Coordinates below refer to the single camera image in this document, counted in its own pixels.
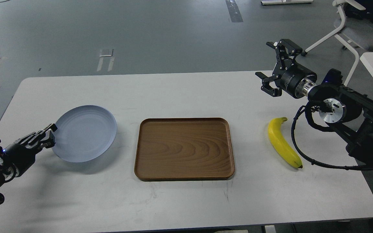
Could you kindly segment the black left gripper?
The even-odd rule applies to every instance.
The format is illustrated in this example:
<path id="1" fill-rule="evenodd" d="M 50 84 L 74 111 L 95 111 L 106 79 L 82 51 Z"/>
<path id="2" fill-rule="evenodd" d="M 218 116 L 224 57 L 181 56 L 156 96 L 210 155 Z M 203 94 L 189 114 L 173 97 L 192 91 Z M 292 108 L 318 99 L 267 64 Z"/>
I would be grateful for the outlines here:
<path id="1" fill-rule="evenodd" d="M 42 151 L 42 148 L 55 146 L 54 133 L 57 130 L 57 125 L 52 123 L 34 134 L 28 134 L 9 144 L 3 150 L 4 165 L 12 168 L 15 177 L 22 176 L 35 163 L 36 155 Z"/>

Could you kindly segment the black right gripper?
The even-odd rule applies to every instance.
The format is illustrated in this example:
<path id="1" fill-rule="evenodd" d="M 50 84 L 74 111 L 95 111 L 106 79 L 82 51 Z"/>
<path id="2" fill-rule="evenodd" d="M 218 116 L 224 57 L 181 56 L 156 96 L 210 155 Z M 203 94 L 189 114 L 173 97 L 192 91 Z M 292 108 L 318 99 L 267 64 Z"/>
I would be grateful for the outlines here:
<path id="1" fill-rule="evenodd" d="M 295 99 L 305 96 L 302 94 L 304 79 L 316 82 L 317 74 L 296 62 L 296 57 L 303 51 L 302 47 L 290 39 L 281 39 L 278 42 L 266 42 L 266 45 L 275 50 L 276 65 L 272 76 L 266 76 L 263 72 L 255 72 L 261 79 L 261 90 L 271 97 L 280 97 L 282 90 Z"/>

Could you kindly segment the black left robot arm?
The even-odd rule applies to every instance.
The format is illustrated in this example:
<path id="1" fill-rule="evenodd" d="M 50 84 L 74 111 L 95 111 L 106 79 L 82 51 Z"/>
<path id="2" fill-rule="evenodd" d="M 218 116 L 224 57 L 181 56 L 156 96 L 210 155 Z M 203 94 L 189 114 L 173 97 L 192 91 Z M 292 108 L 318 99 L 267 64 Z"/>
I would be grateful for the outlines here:
<path id="1" fill-rule="evenodd" d="M 22 176 L 35 163 L 36 155 L 42 149 L 55 146 L 54 132 L 57 129 L 55 124 L 49 124 L 43 130 L 17 139 L 6 148 L 0 146 L 0 187 Z"/>

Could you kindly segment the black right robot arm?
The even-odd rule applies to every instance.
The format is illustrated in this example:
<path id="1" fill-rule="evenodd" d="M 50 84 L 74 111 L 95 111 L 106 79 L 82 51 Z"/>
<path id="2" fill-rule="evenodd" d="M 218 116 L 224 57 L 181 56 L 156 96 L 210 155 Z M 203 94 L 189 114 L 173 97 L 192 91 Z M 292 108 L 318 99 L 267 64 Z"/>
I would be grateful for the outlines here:
<path id="1" fill-rule="evenodd" d="M 272 97 L 280 97 L 285 91 L 295 99 L 308 99 L 297 111 L 291 126 L 291 138 L 297 152 L 312 165 L 323 168 L 373 171 L 373 100 L 343 85 L 341 72 L 334 68 L 327 72 L 321 84 L 317 84 L 317 74 L 296 62 L 302 48 L 290 39 L 267 42 L 266 45 L 275 50 L 276 64 L 271 76 L 255 73 L 261 79 L 261 90 Z M 363 165 L 329 165 L 305 155 L 294 136 L 301 114 L 305 114 L 312 128 L 336 133 L 346 142 L 348 155 Z"/>

